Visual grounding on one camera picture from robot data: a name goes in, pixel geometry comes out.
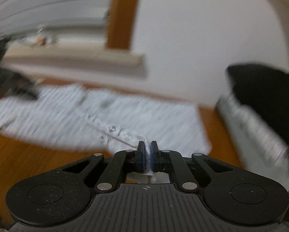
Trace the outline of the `brown wooden window frame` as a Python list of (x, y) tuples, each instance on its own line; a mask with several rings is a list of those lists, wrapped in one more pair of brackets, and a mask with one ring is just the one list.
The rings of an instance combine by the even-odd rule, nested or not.
[(130, 49), (138, 1), (111, 0), (108, 14), (107, 48)]

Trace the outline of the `grey window blind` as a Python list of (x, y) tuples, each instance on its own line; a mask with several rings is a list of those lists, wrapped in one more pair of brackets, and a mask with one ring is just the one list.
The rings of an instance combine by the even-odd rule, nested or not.
[(111, 0), (0, 0), (0, 36), (41, 27), (103, 26)]

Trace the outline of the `folded white patterned garment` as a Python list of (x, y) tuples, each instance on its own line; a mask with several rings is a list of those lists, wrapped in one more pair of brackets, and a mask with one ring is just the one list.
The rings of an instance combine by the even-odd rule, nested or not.
[(229, 131), (244, 169), (277, 181), (289, 191), (289, 147), (249, 106), (232, 95), (216, 108)]

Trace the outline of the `glass jar orange label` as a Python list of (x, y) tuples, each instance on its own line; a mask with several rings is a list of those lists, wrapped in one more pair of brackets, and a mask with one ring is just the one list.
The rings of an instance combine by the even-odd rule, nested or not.
[(55, 44), (57, 42), (57, 37), (55, 32), (46, 27), (40, 27), (37, 30), (37, 34), (34, 40), (36, 46), (45, 46), (47, 44)]

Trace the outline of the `white patterned garment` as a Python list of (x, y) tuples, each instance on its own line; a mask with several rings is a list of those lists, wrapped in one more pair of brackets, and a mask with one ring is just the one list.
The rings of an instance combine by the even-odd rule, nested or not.
[(244, 169), (277, 181), (289, 191), (289, 147), (249, 106), (232, 95), (216, 108), (229, 131)]
[(114, 154), (152, 141), (184, 157), (209, 154), (211, 144), (197, 107), (186, 102), (124, 95), (80, 84), (43, 85), (38, 98), (0, 99), (0, 133), (20, 141), (65, 150), (104, 148)]

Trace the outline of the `beige window sill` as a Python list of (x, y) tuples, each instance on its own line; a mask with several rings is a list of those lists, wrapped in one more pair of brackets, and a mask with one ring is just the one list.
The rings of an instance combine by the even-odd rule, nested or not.
[(99, 43), (50, 43), (35, 47), (17, 44), (9, 47), (4, 60), (137, 78), (148, 74), (144, 53), (108, 49)]

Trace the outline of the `black folded sweater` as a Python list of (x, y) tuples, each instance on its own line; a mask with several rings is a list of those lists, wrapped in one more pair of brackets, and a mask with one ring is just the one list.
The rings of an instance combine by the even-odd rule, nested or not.
[(226, 72), (237, 100), (289, 146), (289, 73), (261, 63), (231, 64)]

